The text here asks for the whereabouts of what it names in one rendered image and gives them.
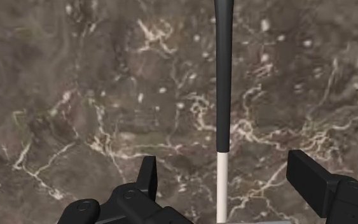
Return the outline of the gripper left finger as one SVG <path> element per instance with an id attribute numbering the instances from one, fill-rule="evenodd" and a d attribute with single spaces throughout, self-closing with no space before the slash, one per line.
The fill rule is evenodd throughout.
<path id="1" fill-rule="evenodd" d="M 70 203 L 57 224 L 193 224 L 173 207 L 158 205 L 156 157 L 142 160 L 134 183 L 117 186 L 107 202 L 81 199 Z"/>

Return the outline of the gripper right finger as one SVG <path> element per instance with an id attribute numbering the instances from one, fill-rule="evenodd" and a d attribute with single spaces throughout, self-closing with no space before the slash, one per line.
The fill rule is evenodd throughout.
<path id="1" fill-rule="evenodd" d="M 358 180 L 332 174 L 302 150 L 289 150 L 286 178 L 326 224 L 358 224 Z"/>

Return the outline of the black-handled white kitchen tool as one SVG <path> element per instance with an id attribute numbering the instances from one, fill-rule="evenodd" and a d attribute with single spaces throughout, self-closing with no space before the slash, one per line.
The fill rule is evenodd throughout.
<path id="1" fill-rule="evenodd" d="M 216 19 L 216 222 L 228 219 L 231 70 L 234 0 L 214 0 Z"/>

